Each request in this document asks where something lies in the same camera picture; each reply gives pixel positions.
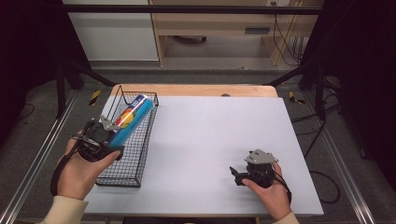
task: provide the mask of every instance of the person's left hand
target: person's left hand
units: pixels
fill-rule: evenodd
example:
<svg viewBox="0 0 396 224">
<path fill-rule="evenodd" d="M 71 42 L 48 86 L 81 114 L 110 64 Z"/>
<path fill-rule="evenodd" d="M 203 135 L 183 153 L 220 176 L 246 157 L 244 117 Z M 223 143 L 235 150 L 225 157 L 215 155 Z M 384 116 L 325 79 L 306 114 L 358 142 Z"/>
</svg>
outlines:
<svg viewBox="0 0 396 224">
<path fill-rule="evenodd" d="M 65 155 L 69 153 L 75 143 L 75 139 L 70 139 L 67 142 Z M 111 165 L 119 155 L 120 152 L 115 151 L 100 161 L 90 162 L 84 160 L 79 153 L 75 153 L 59 177 L 58 195 L 83 201 L 93 188 L 99 174 Z"/>
</svg>

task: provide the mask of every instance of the hand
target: hand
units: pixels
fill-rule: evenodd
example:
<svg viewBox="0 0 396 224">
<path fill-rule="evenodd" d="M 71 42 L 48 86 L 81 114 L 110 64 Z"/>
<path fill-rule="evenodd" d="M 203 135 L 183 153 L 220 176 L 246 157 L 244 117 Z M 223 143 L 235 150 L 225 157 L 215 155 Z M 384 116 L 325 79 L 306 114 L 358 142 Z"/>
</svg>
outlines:
<svg viewBox="0 0 396 224">
<path fill-rule="evenodd" d="M 274 162 L 273 165 L 275 172 L 282 176 L 282 170 L 277 162 Z M 287 191 L 277 181 L 274 181 L 268 189 L 258 186 L 249 179 L 243 179 L 242 183 L 259 196 L 265 209 L 275 220 L 280 220 L 291 212 Z"/>
<path fill-rule="evenodd" d="M 75 139 L 70 139 L 67 142 L 65 155 L 70 152 L 75 143 Z M 111 165 L 119 155 L 120 152 L 115 151 L 100 161 L 90 162 L 84 160 L 79 153 L 75 153 L 59 177 L 58 195 L 83 201 L 93 188 L 99 174 Z"/>
</svg>

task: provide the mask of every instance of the wire basket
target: wire basket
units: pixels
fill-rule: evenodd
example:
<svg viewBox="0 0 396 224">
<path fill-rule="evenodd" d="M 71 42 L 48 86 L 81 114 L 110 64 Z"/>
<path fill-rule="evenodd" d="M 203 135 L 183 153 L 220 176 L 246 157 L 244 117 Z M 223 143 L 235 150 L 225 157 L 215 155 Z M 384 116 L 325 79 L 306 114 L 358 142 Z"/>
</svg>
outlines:
<svg viewBox="0 0 396 224">
<path fill-rule="evenodd" d="M 158 108 L 155 92 L 123 91 L 120 86 L 106 116 L 115 121 L 132 103 L 138 94 L 145 94 L 154 103 L 154 108 L 144 118 L 131 137 L 125 142 L 121 160 L 114 161 L 96 179 L 99 186 L 140 188 L 149 149 L 149 136 Z"/>
</svg>

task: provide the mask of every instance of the beige sleeve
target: beige sleeve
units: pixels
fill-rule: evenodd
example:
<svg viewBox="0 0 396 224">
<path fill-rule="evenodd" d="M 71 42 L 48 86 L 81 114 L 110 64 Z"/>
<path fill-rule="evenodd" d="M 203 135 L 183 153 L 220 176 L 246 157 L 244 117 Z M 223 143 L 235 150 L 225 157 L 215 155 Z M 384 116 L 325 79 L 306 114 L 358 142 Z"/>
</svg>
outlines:
<svg viewBox="0 0 396 224">
<path fill-rule="evenodd" d="M 52 207 L 40 224 L 79 224 L 88 202 L 55 196 Z"/>
<path fill-rule="evenodd" d="M 278 222 L 275 222 L 274 224 L 299 224 L 296 216 L 294 215 L 293 212 L 290 212 L 287 216 L 283 217 L 280 219 Z"/>
</svg>

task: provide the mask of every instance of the blue cylindrical container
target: blue cylindrical container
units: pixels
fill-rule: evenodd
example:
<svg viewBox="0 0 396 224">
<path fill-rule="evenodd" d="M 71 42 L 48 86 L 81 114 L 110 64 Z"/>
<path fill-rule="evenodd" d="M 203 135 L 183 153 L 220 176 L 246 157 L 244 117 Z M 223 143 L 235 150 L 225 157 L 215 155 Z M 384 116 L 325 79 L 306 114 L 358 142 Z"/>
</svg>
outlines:
<svg viewBox="0 0 396 224">
<path fill-rule="evenodd" d="M 139 94 L 134 101 L 122 112 L 115 125 L 121 127 L 108 141 L 110 148 L 118 148 L 125 144 L 134 130 L 154 108 L 154 103 L 144 94 Z"/>
</svg>

